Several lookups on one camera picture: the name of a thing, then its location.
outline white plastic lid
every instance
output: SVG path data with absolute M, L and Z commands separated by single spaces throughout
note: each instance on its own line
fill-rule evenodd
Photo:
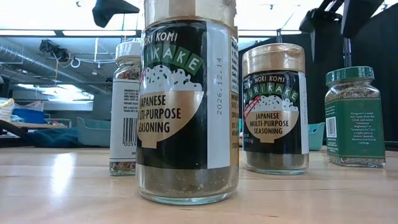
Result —
M 125 42 L 116 47 L 116 58 L 122 56 L 137 56 L 141 55 L 140 42 Z

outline blue bin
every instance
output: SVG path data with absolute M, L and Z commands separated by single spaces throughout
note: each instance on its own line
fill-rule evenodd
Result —
M 44 112 L 31 109 L 16 108 L 12 112 L 20 118 L 23 118 L 25 123 L 44 124 Z
M 111 122 L 77 118 L 78 141 L 86 146 L 109 147 Z
M 308 125 L 308 143 L 311 151 L 319 151 L 322 148 L 323 132 L 325 131 L 325 122 Z

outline seasoning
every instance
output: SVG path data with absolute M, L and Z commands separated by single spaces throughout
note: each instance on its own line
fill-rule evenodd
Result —
M 111 175 L 136 173 L 137 113 L 141 44 L 125 42 L 116 47 L 119 68 L 114 73 L 111 117 Z
M 195 12 L 192 1 L 150 9 L 160 2 L 145 1 L 146 22 L 157 17 L 150 13 Z M 209 7 L 203 2 L 196 4 Z M 235 10 L 234 1 L 214 2 Z M 178 205 L 226 199 L 239 175 L 236 32 L 224 21 L 187 14 L 143 32 L 137 147 L 140 194 Z
M 380 91 L 371 67 L 350 67 L 326 75 L 326 138 L 330 162 L 383 168 L 386 148 Z
M 242 68 L 246 169 L 303 174 L 309 153 L 304 49 L 256 47 L 243 55 Z

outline ceiling light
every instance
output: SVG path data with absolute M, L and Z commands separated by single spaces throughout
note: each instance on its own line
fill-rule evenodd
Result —
M 55 36 L 52 30 L 0 30 L 0 35 Z
M 65 30 L 62 31 L 65 36 L 134 36 L 137 34 L 135 30 Z
M 299 30 L 282 30 L 282 35 L 286 34 L 301 34 Z M 276 36 L 276 30 L 239 30 L 239 36 L 252 36 L 252 37 L 267 37 Z

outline green label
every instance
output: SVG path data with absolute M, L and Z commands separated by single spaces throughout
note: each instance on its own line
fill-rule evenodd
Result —
M 335 100 L 325 105 L 325 113 L 329 154 L 385 158 L 379 98 Z

